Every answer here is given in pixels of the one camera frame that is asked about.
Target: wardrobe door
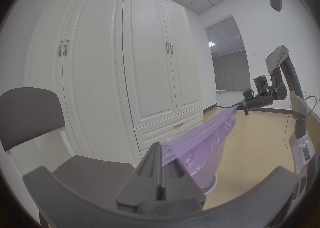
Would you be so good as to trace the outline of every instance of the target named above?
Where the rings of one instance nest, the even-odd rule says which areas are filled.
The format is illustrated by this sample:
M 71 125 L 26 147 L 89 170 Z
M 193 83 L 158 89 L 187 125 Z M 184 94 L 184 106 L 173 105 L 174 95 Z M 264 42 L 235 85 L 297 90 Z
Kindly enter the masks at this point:
M 170 43 L 178 114 L 201 106 L 198 66 L 189 21 L 183 6 L 161 0 Z
M 51 0 L 34 29 L 24 69 L 24 86 L 45 88 L 58 95 L 67 131 L 72 129 L 62 86 L 63 49 L 77 2 L 78 0 Z M 74 152 L 82 155 L 73 133 L 67 133 L 67 137 Z
M 123 1 L 123 57 L 135 128 L 177 115 L 160 0 Z
M 123 0 L 82 0 L 72 16 L 63 58 L 69 119 L 85 156 L 131 163 L 141 156 L 126 93 Z

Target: trash bag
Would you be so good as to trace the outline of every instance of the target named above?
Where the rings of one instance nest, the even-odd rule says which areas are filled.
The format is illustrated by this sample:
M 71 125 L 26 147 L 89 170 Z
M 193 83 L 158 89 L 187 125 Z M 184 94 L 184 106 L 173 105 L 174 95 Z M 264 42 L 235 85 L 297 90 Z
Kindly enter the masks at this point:
M 237 107 L 217 111 L 201 126 L 160 142 L 162 166 L 179 158 L 198 186 L 208 187 L 220 165 L 226 138 L 236 124 Z

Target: gray curtain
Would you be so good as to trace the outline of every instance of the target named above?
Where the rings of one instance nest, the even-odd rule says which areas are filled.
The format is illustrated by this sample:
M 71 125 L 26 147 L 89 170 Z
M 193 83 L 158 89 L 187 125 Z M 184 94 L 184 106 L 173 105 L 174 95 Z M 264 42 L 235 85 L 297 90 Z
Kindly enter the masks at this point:
M 250 88 L 250 73 L 246 51 L 214 57 L 213 67 L 217 90 Z

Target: door handle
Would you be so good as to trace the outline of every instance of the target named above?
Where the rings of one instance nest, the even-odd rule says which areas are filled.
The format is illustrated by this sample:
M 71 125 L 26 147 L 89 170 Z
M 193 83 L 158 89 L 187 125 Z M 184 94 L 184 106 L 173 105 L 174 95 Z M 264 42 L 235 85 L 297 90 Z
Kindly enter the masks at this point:
M 61 46 L 62 46 L 63 40 L 60 42 L 60 46 L 59 46 L 59 56 L 61 56 Z
M 68 54 L 68 50 L 67 50 L 68 49 L 68 42 L 69 42 L 69 40 L 67 39 L 66 40 L 66 55 Z
M 173 44 L 172 43 L 170 43 L 170 47 L 171 47 L 171 54 L 173 54 L 174 50 L 173 50 Z
M 179 124 L 179 125 L 174 126 L 174 128 L 181 127 L 183 124 L 184 124 L 184 122 L 182 122 L 182 123 L 181 123 L 181 124 Z
M 169 42 L 166 42 L 167 54 L 169 54 Z

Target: white rim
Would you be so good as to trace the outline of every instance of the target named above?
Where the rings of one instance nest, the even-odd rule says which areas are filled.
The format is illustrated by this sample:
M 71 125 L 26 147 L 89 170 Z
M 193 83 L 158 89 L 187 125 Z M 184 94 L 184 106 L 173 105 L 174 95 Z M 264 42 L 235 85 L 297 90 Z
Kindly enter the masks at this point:
M 218 175 L 217 175 L 217 173 L 216 173 L 216 175 L 215 175 L 215 178 L 216 178 L 216 181 L 214 182 L 214 185 L 212 186 L 212 188 L 211 188 L 209 191 L 207 191 L 207 192 L 205 193 L 205 195 L 208 195 L 210 192 L 212 192 L 212 191 L 214 190 L 214 188 L 216 188 L 217 183 L 218 183 Z

